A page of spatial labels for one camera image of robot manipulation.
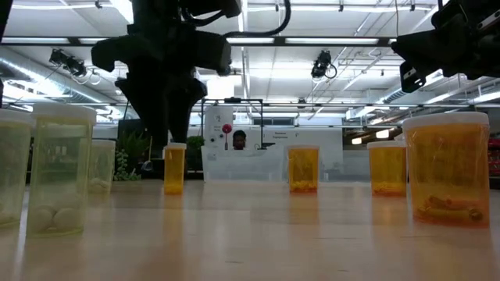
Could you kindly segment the black monitor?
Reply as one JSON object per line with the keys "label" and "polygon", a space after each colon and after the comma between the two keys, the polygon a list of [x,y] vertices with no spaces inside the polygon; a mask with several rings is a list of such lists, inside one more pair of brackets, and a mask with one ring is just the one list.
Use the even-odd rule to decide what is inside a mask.
{"label": "black monitor", "polygon": [[141,157],[151,145],[151,133],[140,119],[123,119],[118,123],[116,147],[130,158]]}

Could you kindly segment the green artificial plant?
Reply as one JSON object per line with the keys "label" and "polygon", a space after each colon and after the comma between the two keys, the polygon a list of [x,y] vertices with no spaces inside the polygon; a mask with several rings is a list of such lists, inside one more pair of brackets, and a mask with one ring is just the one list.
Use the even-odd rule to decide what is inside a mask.
{"label": "green artificial plant", "polygon": [[150,137],[142,133],[123,133],[115,148],[114,181],[137,181],[141,179],[141,167],[148,160]]}

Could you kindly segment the black crossbar with lights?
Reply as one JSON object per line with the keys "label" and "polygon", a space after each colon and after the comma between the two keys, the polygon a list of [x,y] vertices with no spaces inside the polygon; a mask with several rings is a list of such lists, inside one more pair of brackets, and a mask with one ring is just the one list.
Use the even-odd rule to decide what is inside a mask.
{"label": "black crossbar with lights", "polygon": [[[5,46],[67,46],[91,47],[106,37],[4,37]],[[393,37],[229,37],[237,47],[380,47],[388,48],[397,39]]]}

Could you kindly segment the green potted plant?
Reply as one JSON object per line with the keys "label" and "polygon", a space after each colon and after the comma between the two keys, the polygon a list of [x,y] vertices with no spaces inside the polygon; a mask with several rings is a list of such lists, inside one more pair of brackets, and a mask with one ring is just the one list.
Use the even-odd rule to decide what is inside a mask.
{"label": "green potted plant", "polygon": [[187,138],[186,165],[187,170],[202,171],[202,146],[204,139],[201,136]]}

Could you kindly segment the white partition wall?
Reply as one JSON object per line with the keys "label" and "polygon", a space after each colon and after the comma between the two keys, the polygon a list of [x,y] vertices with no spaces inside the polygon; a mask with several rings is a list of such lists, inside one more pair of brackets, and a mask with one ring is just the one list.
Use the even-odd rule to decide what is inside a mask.
{"label": "white partition wall", "polygon": [[305,144],[328,147],[338,145],[342,147],[343,133],[341,130],[332,128],[274,128],[258,127],[238,128],[246,134],[246,147],[250,150],[257,148],[260,144],[274,144],[280,146]]}

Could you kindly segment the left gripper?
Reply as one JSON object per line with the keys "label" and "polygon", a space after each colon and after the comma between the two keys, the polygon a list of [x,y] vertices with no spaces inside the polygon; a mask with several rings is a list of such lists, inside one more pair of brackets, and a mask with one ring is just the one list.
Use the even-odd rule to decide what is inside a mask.
{"label": "left gripper", "polygon": [[225,74],[230,69],[231,46],[222,35],[196,30],[186,23],[146,29],[130,24],[127,34],[95,43],[91,61],[107,72],[116,68],[116,62],[127,66],[126,78],[119,78],[115,85],[148,129],[153,145],[164,148],[168,143],[168,121],[173,142],[187,141],[191,110],[207,95],[207,87],[196,78],[182,81],[170,92],[168,119],[161,79],[168,75],[190,76],[196,67]]}

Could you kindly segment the pale yellow pill bottle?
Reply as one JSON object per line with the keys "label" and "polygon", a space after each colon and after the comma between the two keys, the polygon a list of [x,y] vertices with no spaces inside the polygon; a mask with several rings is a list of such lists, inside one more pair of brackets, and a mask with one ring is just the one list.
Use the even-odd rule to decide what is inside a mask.
{"label": "pale yellow pill bottle", "polygon": [[90,194],[109,194],[114,177],[116,142],[93,140],[87,190]]}
{"label": "pale yellow pill bottle", "polygon": [[28,237],[80,233],[96,111],[59,103],[36,104],[34,150],[27,209]]}
{"label": "pale yellow pill bottle", "polygon": [[0,109],[0,228],[20,222],[32,126],[29,113]]}

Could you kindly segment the white sign board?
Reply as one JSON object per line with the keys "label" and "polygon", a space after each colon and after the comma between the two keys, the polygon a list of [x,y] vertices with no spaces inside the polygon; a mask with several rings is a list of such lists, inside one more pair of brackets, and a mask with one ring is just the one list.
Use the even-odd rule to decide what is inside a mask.
{"label": "white sign board", "polygon": [[208,148],[224,150],[227,134],[223,131],[225,125],[233,126],[234,110],[229,106],[214,105],[204,114],[203,137]]}

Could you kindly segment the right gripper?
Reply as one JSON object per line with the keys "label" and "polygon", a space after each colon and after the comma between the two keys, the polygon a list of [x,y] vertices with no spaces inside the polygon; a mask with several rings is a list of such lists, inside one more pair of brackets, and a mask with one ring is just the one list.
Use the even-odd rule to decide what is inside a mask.
{"label": "right gripper", "polygon": [[404,59],[399,66],[402,91],[412,93],[427,82],[427,76],[444,70],[466,50],[467,18],[462,0],[438,0],[431,17],[432,30],[397,36],[392,50]]}

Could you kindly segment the shelf with red bins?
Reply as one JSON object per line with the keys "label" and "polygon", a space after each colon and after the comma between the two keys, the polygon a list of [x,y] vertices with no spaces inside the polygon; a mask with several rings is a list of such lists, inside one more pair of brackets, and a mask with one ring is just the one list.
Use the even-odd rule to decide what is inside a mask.
{"label": "shelf with red bins", "polygon": [[487,156],[489,176],[500,176],[500,139],[489,139]]}

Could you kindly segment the small orange pill bottle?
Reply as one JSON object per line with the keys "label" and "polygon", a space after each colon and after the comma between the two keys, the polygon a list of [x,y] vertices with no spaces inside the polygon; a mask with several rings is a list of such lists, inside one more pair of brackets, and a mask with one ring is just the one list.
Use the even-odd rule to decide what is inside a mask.
{"label": "small orange pill bottle", "polygon": [[165,194],[183,193],[186,148],[183,143],[169,143],[163,149]]}

